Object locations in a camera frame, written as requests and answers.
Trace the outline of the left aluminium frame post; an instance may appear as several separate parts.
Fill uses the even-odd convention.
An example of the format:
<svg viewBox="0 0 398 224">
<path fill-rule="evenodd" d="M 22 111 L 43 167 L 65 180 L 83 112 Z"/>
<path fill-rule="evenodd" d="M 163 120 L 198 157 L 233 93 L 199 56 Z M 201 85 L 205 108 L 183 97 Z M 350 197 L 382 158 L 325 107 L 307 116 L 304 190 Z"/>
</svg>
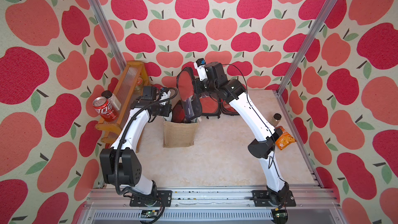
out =
<svg viewBox="0 0 398 224">
<path fill-rule="evenodd" d="M 98 21 L 98 24 L 101 27 L 104 37 L 105 37 L 106 41 L 108 42 L 108 46 L 111 49 L 111 52 L 113 53 L 113 55 L 117 61 L 119 68 L 125 69 L 126 61 L 125 61 L 124 56 L 118 46 L 116 37 L 115 37 L 114 32 L 109 24 L 109 21 L 106 18 L 106 16 L 104 15 L 100 1 L 99 0 L 88 0 L 88 2 L 89 2 L 91 9 Z"/>
</svg>

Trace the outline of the clear jar black lid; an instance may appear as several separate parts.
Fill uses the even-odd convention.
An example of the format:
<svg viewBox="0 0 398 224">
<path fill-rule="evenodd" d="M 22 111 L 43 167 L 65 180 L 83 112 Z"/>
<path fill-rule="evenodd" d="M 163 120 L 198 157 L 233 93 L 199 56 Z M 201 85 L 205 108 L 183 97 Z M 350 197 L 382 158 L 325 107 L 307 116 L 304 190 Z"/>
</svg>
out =
<svg viewBox="0 0 398 224">
<path fill-rule="evenodd" d="M 118 100 L 118 98 L 109 90 L 105 90 L 101 93 L 101 96 L 105 97 L 108 99 L 113 107 L 115 108 L 116 111 L 120 112 L 121 110 L 121 103 Z"/>
</svg>

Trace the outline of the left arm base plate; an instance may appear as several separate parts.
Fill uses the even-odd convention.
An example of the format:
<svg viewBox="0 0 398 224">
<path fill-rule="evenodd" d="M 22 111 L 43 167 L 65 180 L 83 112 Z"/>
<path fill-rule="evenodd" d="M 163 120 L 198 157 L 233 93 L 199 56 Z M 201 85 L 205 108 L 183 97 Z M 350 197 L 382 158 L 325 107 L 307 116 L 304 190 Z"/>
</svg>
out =
<svg viewBox="0 0 398 224">
<path fill-rule="evenodd" d="M 156 196 L 134 194 L 130 199 L 130 207 L 170 207 L 173 192 L 158 190 Z"/>
</svg>

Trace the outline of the orange snack packet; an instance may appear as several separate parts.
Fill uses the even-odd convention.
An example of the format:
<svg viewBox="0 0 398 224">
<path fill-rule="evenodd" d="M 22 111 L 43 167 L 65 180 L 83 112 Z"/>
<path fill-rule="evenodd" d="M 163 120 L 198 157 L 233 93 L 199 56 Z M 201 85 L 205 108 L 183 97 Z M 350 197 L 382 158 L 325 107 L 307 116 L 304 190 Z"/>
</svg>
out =
<svg viewBox="0 0 398 224">
<path fill-rule="evenodd" d="M 276 141 L 276 146 L 280 150 L 283 150 L 290 144 L 293 144 L 296 142 L 295 138 L 289 132 L 287 132 L 282 126 L 278 126 L 277 128 L 282 130 L 282 134 Z"/>
</svg>

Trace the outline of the burlap canvas tote bag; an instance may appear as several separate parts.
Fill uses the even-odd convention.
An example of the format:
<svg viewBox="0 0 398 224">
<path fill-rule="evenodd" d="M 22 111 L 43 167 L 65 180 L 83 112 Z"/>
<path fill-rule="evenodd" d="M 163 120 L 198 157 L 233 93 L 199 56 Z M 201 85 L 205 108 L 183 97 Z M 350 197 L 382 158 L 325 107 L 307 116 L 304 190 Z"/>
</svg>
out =
<svg viewBox="0 0 398 224">
<path fill-rule="evenodd" d="M 194 145 L 194 139 L 199 127 L 199 123 L 174 123 L 164 122 L 164 148 L 182 148 Z"/>
</svg>

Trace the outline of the front aluminium rail frame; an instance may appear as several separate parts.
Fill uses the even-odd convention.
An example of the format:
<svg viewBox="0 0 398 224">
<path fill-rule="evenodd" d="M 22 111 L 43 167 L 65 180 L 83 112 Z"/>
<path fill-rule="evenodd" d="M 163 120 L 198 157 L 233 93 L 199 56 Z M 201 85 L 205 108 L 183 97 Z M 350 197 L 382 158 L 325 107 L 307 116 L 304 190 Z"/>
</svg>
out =
<svg viewBox="0 0 398 224">
<path fill-rule="evenodd" d="M 165 207 L 147 206 L 113 189 L 94 189 L 79 224 L 345 224 L 333 191 L 317 185 L 292 185 L 287 202 L 271 206 L 264 186 L 160 188 Z"/>
</svg>

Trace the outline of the aluminium frame post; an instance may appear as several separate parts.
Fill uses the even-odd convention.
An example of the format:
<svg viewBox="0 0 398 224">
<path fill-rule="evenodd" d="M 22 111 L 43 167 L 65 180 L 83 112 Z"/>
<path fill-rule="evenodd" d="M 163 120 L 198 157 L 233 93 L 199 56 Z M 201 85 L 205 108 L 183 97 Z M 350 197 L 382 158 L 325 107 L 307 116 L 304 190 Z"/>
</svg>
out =
<svg viewBox="0 0 398 224">
<path fill-rule="evenodd" d="M 286 89 L 288 83 L 291 81 L 293 74 L 295 73 L 296 69 L 298 68 L 299 63 L 304 58 L 305 54 L 309 50 L 311 44 L 313 43 L 317 33 L 321 30 L 323 26 L 325 26 L 325 22 L 327 17 L 330 15 L 333 7 L 337 3 L 338 0 L 325 0 L 325 3 L 320 9 L 320 13 L 318 14 L 317 18 L 314 20 L 314 24 L 309 29 L 298 53 L 294 55 L 292 63 L 287 70 L 285 76 L 283 77 L 281 83 L 279 84 L 278 89 L 276 90 L 276 96 L 278 98 L 282 97 L 284 90 Z"/>
<path fill-rule="evenodd" d="M 88 0 L 88 2 L 89 2 L 91 9 L 98 21 L 98 24 L 101 27 L 104 37 L 105 37 L 106 41 L 108 42 L 108 46 L 111 49 L 111 52 L 113 53 L 113 55 L 117 61 L 119 68 L 125 69 L 126 61 L 125 61 L 124 56 L 118 46 L 116 37 L 115 37 L 114 32 L 109 24 L 109 21 L 106 18 L 106 16 L 104 15 L 100 1 L 99 0 Z"/>
</svg>

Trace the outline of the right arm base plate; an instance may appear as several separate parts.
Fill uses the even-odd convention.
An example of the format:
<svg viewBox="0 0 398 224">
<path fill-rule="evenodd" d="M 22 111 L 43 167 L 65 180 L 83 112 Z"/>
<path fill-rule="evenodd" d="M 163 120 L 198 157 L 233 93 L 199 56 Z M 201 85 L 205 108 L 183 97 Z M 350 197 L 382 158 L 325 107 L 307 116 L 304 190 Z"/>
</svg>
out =
<svg viewBox="0 0 398 224">
<path fill-rule="evenodd" d="M 250 200 L 255 204 L 255 207 L 296 207 L 296 201 L 292 191 L 287 191 L 282 195 L 269 193 L 266 190 L 253 190 Z"/>
</svg>

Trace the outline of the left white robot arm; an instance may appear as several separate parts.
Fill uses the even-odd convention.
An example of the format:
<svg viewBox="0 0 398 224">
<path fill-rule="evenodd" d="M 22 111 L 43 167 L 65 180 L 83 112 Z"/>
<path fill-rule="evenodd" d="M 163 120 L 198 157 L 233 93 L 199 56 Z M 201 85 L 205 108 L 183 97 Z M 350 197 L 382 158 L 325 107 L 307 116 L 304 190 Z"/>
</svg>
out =
<svg viewBox="0 0 398 224">
<path fill-rule="evenodd" d="M 127 193 L 146 198 L 157 196 L 157 186 L 153 180 L 143 175 L 143 168 L 136 150 L 144 127 L 150 117 L 171 117 L 171 103 L 150 103 L 142 108 L 130 110 L 126 125 L 117 140 L 100 153 L 101 169 L 106 184 L 113 185 L 118 195 Z"/>
</svg>

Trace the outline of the wooden shelf rack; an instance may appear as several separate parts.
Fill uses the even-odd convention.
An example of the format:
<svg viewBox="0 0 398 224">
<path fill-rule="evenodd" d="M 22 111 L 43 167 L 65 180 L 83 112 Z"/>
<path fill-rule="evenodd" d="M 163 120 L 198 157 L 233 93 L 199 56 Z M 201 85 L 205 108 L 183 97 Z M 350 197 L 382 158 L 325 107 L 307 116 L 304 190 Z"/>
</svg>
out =
<svg viewBox="0 0 398 224">
<path fill-rule="evenodd" d="M 142 93 L 142 90 L 135 91 L 139 78 L 143 80 L 143 85 L 149 85 L 144 63 L 140 61 L 128 62 L 114 90 L 115 96 L 121 103 L 118 119 L 113 122 L 106 122 L 101 119 L 95 126 L 97 130 L 104 132 L 104 136 L 101 138 L 102 143 L 113 144 L 121 134 L 129 117 L 130 104 Z"/>
</svg>

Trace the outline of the red soda can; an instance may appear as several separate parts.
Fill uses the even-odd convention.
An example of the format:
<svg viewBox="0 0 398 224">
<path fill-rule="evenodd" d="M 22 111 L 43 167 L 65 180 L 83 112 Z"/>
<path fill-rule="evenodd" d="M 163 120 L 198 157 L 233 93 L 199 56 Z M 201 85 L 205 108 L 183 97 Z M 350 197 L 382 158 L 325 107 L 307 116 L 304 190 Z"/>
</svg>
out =
<svg viewBox="0 0 398 224">
<path fill-rule="evenodd" d="M 97 97 L 93 101 L 93 108 L 95 111 L 106 121 L 106 122 L 113 122 L 118 119 L 119 114 L 117 110 L 115 110 L 114 106 L 111 102 L 103 97 Z"/>
</svg>

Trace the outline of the ping pong paddle case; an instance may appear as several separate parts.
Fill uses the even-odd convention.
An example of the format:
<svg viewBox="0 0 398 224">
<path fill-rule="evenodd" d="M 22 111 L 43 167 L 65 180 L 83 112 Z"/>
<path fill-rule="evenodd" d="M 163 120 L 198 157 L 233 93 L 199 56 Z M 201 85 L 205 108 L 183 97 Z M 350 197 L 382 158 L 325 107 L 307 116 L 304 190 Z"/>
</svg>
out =
<svg viewBox="0 0 398 224">
<path fill-rule="evenodd" d="M 221 100 L 216 96 L 204 96 L 200 98 L 202 105 L 202 115 L 209 119 L 210 117 L 221 117 Z"/>
<path fill-rule="evenodd" d="M 228 116 L 239 116 L 239 113 L 224 100 L 221 100 L 221 112 Z"/>
<path fill-rule="evenodd" d="M 191 123 L 202 115 L 199 95 L 195 92 L 193 69 L 184 68 L 177 76 L 177 89 L 187 123 Z"/>
<path fill-rule="evenodd" d="M 174 123 L 184 123 L 185 122 L 185 113 L 183 110 L 183 106 L 180 102 L 178 102 L 172 110 L 172 122 Z"/>
</svg>

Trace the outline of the right aluminium frame post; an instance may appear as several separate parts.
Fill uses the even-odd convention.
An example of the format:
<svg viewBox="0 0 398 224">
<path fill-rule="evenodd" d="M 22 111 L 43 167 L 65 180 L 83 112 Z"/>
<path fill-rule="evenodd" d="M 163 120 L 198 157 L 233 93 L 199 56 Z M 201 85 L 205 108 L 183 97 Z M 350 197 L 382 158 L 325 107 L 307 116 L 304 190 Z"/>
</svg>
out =
<svg viewBox="0 0 398 224">
<path fill-rule="evenodd" d="M 284 90 L 286 89 L 288 83 L 291 81 L 293 74 L 295 73 L 296 69 L 298 68 L 299 63 L 304 58 L 305 54 L 309 50 L 311 44 L 313 43 L 317 33 L 321 30 L 323 26 L 325 26 L 325 22 L 327 17 L 330 15 L 333 7 L 337 3 L 338 0 L 325 0 L 325 3 L 320 9 L 320 13 L 318 14 L 317 18 L 314 20 L 314 24 L 309 29 L 298 53 L 294 55 L 292 63 L 287 70 L 285 76 L 283 77 L 281 83 L 279 84 L 278 89 L 276 90 L 276 96 L 278 98 L 282 97 Z"/>
</svg>

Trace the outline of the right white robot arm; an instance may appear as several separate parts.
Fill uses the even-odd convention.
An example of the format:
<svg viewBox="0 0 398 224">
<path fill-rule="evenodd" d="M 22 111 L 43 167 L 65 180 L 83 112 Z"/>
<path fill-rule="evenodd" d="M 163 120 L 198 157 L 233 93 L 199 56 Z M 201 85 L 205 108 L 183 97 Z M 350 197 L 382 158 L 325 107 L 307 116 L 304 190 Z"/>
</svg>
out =
<svg viewBox="0 0 398 224">
<path fill-rule="evenodd" d="M 269 203 L 272 206 L 283 205 L 288 196 L 289 184 L 283 179 L 275 157 L 276 141 L 283 133 L 281 128 L 275 128 L 264 118 L 239 80 L 195 79 L 193 88 L 195 93 L 218 95 L 249 126 L 255 139 L 248 145 L 248 150 L 259 159 L 263 169 Z"/>
</svg>

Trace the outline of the brown spice jar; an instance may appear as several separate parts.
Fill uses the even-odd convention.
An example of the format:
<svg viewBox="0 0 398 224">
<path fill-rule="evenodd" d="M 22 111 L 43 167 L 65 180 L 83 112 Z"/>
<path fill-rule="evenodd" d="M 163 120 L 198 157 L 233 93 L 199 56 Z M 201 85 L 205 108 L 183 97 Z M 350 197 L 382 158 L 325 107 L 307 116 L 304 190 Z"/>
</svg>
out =
<svg viewBox="0 0 398 224">
<path fill-rule="evenodd" d="M 272 126 L 277 127 L 282 119 L 282 115 L 275 113 L 271 119 L 268 121 Z"/>
</svg>

